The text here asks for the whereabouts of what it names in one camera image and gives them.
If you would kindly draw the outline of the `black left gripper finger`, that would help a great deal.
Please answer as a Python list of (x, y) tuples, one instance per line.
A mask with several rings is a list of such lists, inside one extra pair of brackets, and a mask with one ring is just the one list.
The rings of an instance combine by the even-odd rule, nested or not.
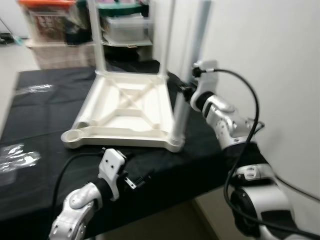
[(139, 189), (142, 186), (144, 186), (146, 183), (148, 183), (151, 180), (154, 173), (155, 173), (155, 170), (150, 170), (149, 172), (143, 174), (142, 176), (139, 176), (137, 179), (135, 179), (135, 187)]

